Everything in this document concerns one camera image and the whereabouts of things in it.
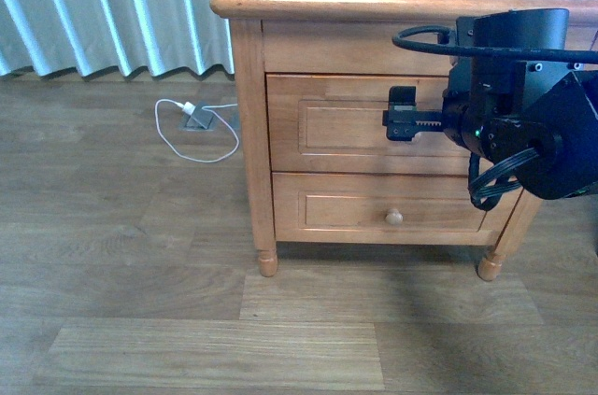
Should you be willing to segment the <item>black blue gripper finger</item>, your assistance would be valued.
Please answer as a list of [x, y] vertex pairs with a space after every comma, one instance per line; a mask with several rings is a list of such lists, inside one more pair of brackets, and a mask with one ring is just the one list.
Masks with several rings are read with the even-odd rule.
[[388, 108], [383, 111], [382, 125], [391, 141], [409, 142], [423, 132], [441, 133], [442, 113], [417, 110], [414, 86], [392, 86], [389, 90]]

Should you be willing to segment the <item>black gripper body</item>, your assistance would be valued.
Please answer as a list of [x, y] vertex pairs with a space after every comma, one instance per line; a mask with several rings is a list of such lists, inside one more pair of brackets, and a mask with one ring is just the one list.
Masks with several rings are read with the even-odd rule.
[[534, 150], [542, 166], [551, 166], [562, 152], [562, 137], [542, 121], [504, 114], [507, 95], [476, 99], [470, 92], [446, 90], [442, 128], [455, 144], [494, 164], [525, 149]]

